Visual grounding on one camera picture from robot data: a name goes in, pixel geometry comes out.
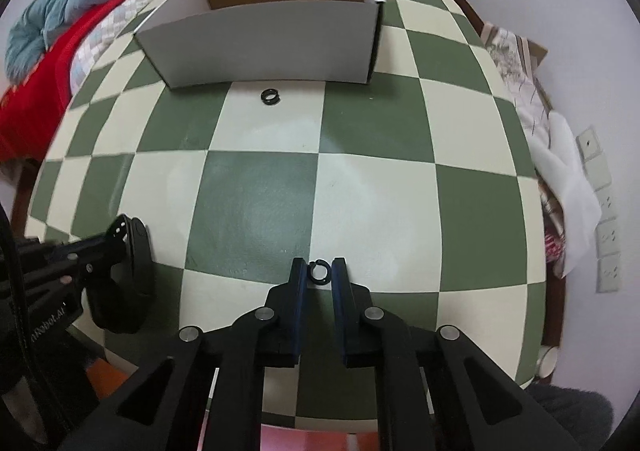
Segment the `white cup on floor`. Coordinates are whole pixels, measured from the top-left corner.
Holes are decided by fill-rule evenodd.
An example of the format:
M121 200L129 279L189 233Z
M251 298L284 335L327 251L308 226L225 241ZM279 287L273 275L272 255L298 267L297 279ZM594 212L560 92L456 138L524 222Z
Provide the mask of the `white cup on floor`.
M538 379L548 379L558 364L559 347L541 345L536 361L536 376Z

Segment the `dark grey fuzzy stool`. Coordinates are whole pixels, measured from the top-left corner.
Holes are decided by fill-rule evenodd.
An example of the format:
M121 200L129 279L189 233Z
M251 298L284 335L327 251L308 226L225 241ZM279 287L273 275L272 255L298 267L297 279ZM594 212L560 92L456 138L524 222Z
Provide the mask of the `dark grey fuzzy stool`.
M525 391L583 450L600 450L610 437L614 410L600 393L543 383L530 383Z

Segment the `red bed sheet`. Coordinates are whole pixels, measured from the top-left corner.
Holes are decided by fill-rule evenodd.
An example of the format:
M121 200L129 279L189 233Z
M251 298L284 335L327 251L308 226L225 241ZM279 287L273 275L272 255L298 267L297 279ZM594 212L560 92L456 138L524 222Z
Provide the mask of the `red bed sheet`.
M70 65L85 37L125 0L108 0L86 11L44 54L23 83L1 98L0 159L42 161L70 104Z

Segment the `green checkered tablecloth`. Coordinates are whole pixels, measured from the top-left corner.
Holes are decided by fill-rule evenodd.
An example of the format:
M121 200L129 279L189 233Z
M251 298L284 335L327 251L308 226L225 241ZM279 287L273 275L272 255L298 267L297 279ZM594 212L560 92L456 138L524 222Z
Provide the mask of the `green checkered tablecloth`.
M515 382L544 325L538 182L490 55L454 0L386 0L367 85L227 83L170 90L128 18L67 109L26 233L72 241L119 214L148 227L157 302L116 335L79 335L133 367L180 327L227 327L294 258L344 258L409 324L453 324Z

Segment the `white power strip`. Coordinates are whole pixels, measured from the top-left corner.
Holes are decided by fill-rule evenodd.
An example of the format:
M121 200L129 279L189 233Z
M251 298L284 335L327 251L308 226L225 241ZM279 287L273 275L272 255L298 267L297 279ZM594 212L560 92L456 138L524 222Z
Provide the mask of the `white power strip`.
M608 160L593 126L589 126L576 137L582 166L588 182L598 200L601 217L596 228L598 257L597 292L614 293L622 284L622 252L620 252L620 226L616 200L612 186L612 175Z

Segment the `white plastic sheet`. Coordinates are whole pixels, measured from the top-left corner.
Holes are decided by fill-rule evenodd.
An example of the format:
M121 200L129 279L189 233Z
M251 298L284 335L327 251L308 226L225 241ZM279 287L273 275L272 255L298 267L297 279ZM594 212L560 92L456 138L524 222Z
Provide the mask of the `white plastic sheet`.
M565 245L561 277L565 278L589 251L602 212L566 119L556 111L548 118L549 145L534 136L528 146L538 174L562 208Z

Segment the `white cardboard box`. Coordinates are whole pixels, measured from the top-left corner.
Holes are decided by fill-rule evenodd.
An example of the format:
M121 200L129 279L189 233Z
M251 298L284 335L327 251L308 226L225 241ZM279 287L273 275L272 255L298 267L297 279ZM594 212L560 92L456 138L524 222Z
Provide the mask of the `white cardboard box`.
M170 88L251 81L366 84L385 0L165 0L134 39Z

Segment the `floral patterned cloth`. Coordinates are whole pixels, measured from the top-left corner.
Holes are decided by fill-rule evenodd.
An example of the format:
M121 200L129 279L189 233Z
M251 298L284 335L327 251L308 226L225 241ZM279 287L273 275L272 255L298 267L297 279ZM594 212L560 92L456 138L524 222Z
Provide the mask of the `floral patterned cloth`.
M542 96L535 75L548 54L547 49L528 38L485 22L480 40L495 63L506 90L516 107L525 137L550 145L549 112L551 106ZM544 244L547 263L562 263L565 252L564 215L544 174L536 170L544 219Z

